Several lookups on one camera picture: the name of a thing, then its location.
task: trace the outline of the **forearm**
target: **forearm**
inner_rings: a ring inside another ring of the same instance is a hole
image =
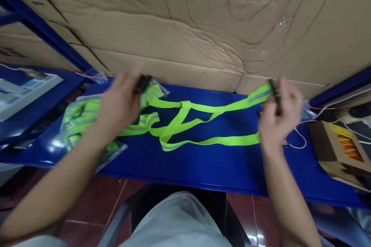
[[[62,219],[92,178],[106,148],[91,126],[70,151],[19,203],[0,228],[10,241],[38,232]]]
[[[314,220],[286,162],[281,146],[263,150],[269,199],[285,246],[321,246]]]

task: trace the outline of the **plastic bag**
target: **plastic bag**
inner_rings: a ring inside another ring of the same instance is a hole
[[[100,95],[80,98],[67,106],[60,127],[59,139],[70,151],[77,144],[84,131],[97,120]],[[128,146],[118,140],[108,144],[95,173],[114,160]]]
[[[303,120],[314,120],[317,114],[310,110],[309,100],[303,100],[303,107],[301,109],[301,118]]]
[[[144,109],[153,98],[162,98],[170,92],[152,79],[146,91],[141,95],[141,108]],[[59,139],[68,151],[73,149],[84,131],[97,121],[100,99],[103,94],[80,96],[67,106],[60,127]],[[117,139],[111,142],[103,155],[95,173],[99,172],[114,160],[128,146]]]

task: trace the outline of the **hand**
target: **hand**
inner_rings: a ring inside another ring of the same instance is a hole
[[[259,137],[263,150],[269,147],[281,146],[283,139],[296,127],[301,119],[303,96],[300,91],[287,83],[287,79],[279,79],[281,95],[281,116],[276,116],[277,103],[273,96],[264,104],[264,111],[260,116]]]
[[[95,128],[107,144],[139,117],[141,96],[133,92],[141,72],[120,74],[102,97]]]

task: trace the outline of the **red tiled floor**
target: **red tiled floor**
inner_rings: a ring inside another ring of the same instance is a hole
[[[105,226],[124,184],[125,179],[94,176],[67,219]]]
[[[140,189],[142,189],[147,184],[148,182],[145,182],[145,181],[128,179],[124,187],[123,193],[121,194],[119,203],[122,203],[127,198],[129,198],[131,195],[137,193]]]
[[[277,222],[266,197],[253,196],[258,246],[279,247]]]
[[[68,247],[96,247],[103,235],[104,226],[66,221],[59,238]]]
[[[117,211],[119,210],[121,204],[129,197],[131,197],[133,194],[138,192],[140,189],[142,189],[144,186],[146,186],[148,182],[145,181],[139,181],[134,179],[128,179],[125,181],[125,186],[122,190],[122,193],[117,201],[117,205],[113,209],[113,213],[111,218],[109,219],[107,225],[109,225],[112,221],[112,219],[115,217]]]
[[[241,222],[251,244],[257,246],[257,231],[252,196],[228,193],[228,201],[236,213],[238,220]]]

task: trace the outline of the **blue metal shelf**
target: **blue metal shelf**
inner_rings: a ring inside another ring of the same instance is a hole
[[[8,12],[0,16],[0,27],[21,22],[79,70],[87,71],[92,68],[75,49],[22,0],[0,0],[0,5]]]
[[[371,83],[371,66],[335,85],[331,89],[313,98],[310,102],[312,106],[321,107],[326,103],[351,93]]]

